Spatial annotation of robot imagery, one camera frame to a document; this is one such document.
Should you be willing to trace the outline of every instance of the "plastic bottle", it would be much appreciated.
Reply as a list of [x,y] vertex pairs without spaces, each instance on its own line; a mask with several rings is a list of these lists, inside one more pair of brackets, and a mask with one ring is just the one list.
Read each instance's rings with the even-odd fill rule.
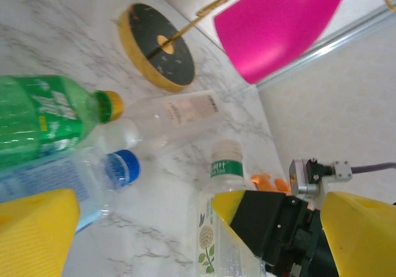
[[0,90],[0,167],[69,148],[123,111],[117,93],[65,76],[0,76]]
[[137,179],[139,173],[139,162],[128,150],[108,155],[94,147],[60,152],[1,172],[0,203],[54,189],[73,189],[80,204],[78,232],[107,215],[114,190]]
[[106,152],[134,147],[139,156],[157,155],[166,146],[215,126],[223,117],[222,102],[212,90],[144,98],[104,126],[99,133],[105,134],[101,146]]
[[260,261],[230,233],[212,210],[215,194],[249,189],[243,177],[242,146],[235,140],[216,143],[212,149],[211,180],[199,194],[197,276],[260,276]]

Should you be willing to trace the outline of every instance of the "marble countertop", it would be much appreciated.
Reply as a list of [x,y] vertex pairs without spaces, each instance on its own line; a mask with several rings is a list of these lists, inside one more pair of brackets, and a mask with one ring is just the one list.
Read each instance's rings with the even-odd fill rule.
[[[126,104],[164,95],[135,69],[115,34],[117,12],[144,2],[178,28],[186,20],[164,0],[0,0],[3,74],[67,74],[90,90],[114,90]],[[210,149],[222,138],[244,145],[249,173],[282,175],[264,110],[224,53],[200,31],[185,35],[197,78],[185,90],[216,90],[228,110],[216,132],[155,161],[124,189],[107,218],[76,235],[63,277],[192,276],[195,198],[209,181]]]

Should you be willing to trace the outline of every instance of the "water bottle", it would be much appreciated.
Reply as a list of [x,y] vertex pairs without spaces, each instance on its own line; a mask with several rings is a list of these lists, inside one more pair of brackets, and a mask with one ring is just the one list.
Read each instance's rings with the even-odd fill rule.
[[139,156],[160,156],[217,125],[224,115],[223,103],[212,90],[144,98],[98,128],[102,138],[92,141],[106,152],[133,147]]
[[249,189],[243,177],[242,145],[223,140],[212,149],[210,182],[199,194],[196,235],[196,276],[260,276],[260,261],[237,241],[212,209],[215,194]]
[[111,211],[114,191],[140,174],[128,150],[102,154],[97,148],[69,150],[0,172],[0,203],[54,189],[73,189],[80,204],[76,232]]

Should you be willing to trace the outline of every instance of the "bottle label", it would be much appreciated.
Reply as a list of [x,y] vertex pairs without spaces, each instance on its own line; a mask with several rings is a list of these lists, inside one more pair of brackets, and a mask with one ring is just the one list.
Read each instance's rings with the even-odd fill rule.
[[40,156],[74,146],[80,140],[82,121],[73,110],[60,76],[19,80],[29,95],[40,123]]
[[54,189],[73,189],[81,203],[90,198],[83,178],[67,152],[24,163],[0,174],[0,203]]
[[217,216],[212,209],[213,195],[208,195],[200,201],[197,261],[198,271],[202,275],[215,274],[215,243]]
[[211,95],[164,101],[162,105],[168,112],[173,127],[182,127],[219,112],[217,104]]
[[233,174],[243,177],[243,166],[240,161],[220,160],[212,163],[210,177],[217,175]]

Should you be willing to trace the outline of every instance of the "black and yellow coaster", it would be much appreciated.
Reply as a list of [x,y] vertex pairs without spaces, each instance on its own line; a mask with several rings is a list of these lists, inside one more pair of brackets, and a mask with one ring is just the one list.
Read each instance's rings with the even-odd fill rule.
[[161,47],[178,31],[157,10],[141,3],[132,4],[121,14],[118,31],[127,55],[156,86],[179,92],[192,83],[194,61],[183,38]]

